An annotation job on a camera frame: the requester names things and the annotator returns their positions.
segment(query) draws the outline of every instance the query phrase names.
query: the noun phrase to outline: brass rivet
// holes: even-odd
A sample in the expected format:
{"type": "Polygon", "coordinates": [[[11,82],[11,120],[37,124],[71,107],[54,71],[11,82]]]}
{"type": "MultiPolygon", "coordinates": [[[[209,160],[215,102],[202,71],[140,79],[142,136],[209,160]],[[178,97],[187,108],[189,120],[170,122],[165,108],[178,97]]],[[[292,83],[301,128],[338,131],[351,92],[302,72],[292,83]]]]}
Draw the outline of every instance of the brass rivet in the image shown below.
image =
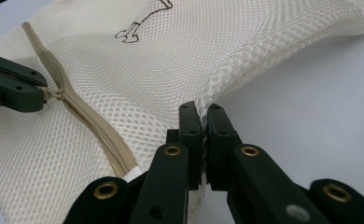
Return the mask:
{"type": "Polygon", "coordinates": [[[324,190],[324,192],[330,196],[330,198],[341,202],[341,203],[348,203],[349,201],[351,201],[352,196],[350,193],[348,193],[345,189],[334,185],[334,184],[328,184],[326,186],[324,186],[324,188],[322,188],[322,190],[324,190]]]}
{"type": "Polygon", "coordinates": [[[95,188],[94,197],[99,200],[105,200],[108,198],[113,197],[115,194],[118,193],[119,187],[113,181],[108,181],[100,184],[95,188]]]}
{"type": "Polygon", "coordinates": [[[254,147],[242,147],[241,152],[246,156],[258,156],[259,151],[254,147]]]}
{"type": "Polygon", "coordinates": [[[169,155],[169,156],[176,156],[179,155],[181,153],[181,148],[180,147],[167,147],[164,150],[164,153],[169,155]]]}

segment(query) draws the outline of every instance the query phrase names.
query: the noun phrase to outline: white surface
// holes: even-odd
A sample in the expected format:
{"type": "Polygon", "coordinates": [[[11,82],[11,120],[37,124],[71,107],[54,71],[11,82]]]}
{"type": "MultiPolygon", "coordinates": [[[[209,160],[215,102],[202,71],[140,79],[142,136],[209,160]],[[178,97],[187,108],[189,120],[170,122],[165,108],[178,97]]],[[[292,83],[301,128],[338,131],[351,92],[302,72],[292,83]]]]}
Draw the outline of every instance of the white surface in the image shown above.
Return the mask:
{"type": "MultiPolygon", "coordinates": [[[[9,3],[18,11],[20,2],[9,3]]],[[[2,13],[0,34],[29,17],[2,13]]],[[[217,103],[243,141],[266,149],[295,182],[330,177],[364,194],[364,36],[315,44],[217,103]]],[[[210,222],[232,219],[225,194],[208,190],[198,223],[210,222]]]]}

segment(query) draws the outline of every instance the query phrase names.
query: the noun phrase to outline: beige zipper tape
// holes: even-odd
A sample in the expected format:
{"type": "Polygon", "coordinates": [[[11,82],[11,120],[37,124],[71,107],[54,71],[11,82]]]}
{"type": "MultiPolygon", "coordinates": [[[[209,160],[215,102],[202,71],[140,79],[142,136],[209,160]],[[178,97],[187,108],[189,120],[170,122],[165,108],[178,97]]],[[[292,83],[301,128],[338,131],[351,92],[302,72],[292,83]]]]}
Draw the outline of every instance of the beige zipper tape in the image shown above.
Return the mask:
{"type": "Polygon", "coordinates": [[[116,130],[73,90],[72,85],[57,58],[40,42],[31,24],[25,22],[22,29],[28,36],[37,56],[46,67],[54,82],[60,89],[66,108],[80,121],[82,121],[100,140],[104,152],[116,176],[125,176],[137,164],[132,152],[116,130]]]}

